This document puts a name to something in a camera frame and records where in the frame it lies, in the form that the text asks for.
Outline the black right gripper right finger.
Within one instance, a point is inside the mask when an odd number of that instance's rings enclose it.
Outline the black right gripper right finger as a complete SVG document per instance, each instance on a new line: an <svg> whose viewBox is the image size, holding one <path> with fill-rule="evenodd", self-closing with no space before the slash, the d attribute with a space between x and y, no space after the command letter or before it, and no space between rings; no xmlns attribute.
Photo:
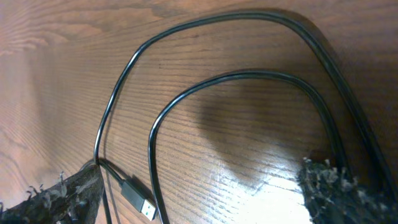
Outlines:
<svg viewBox="0 0 398 224"><path fill-rule="evenodd" d="M338 170L328 159L304 157L297 182L312 223L397 223L397 202L359 185L357 177L350 179L346 168Z"/></svg>

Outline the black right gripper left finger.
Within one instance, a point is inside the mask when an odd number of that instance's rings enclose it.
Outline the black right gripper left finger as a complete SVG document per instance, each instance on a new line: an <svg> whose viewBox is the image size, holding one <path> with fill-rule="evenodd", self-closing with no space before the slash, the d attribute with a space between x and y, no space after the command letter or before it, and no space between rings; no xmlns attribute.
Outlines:
<svg viewBox="0 0 398 224"><path fill-rule="evenodd" d="M27 200L1 210L1 223L94 223L104 193L96 164L48 189L31 188Z"/></svg>

